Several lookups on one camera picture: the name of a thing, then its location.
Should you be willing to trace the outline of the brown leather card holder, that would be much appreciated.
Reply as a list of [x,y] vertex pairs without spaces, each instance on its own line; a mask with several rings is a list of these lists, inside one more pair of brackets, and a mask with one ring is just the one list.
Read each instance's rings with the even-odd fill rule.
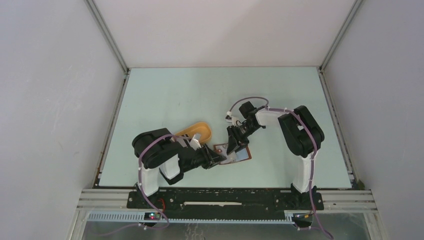
[[238,152],[234,151],[230,154],[227,154],[227,148],[228,148],[227,143],[215,144],[213,148],[215,152],[225,157],[225,160],[221,161],[219,165],[229,165],[229,164],[240,163],[243,161],[250,160],[252,158],[248,147]]

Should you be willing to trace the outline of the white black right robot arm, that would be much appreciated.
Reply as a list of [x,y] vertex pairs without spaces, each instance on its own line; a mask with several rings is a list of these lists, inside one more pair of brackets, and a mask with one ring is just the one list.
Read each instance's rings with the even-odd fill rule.
[[311,202],[308,193],[314,187],[315,159],[325,140],[325,134],[309,109],[304,106],[290,110],[287,108],[272,108],[267,104],[255,107],[250,101],[239,107],[244,118],[240,121],[233,116],[233,108],[226,112],[225,119],[231,123],[226,128],[228,142],[226,154],[239,152],[248,146],[249,136],[260,128],[269,125],[279,125],[288,149],[300,158],[297,173],[292,186],[296,189],[291,194],[291,204],[297,209],[304,209]]

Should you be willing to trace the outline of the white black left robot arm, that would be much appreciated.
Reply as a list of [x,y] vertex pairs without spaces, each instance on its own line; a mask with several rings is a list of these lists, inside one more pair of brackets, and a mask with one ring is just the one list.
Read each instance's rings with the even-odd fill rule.
[[138,201],[145,208],[158,202],[159,177],[169,185],[183,179],[184,174],[196,168],[211,169],[227,158],[206,144],[200,143],[201,134],[177,136],[167,128],[143,132],[132,141],[138,158]]

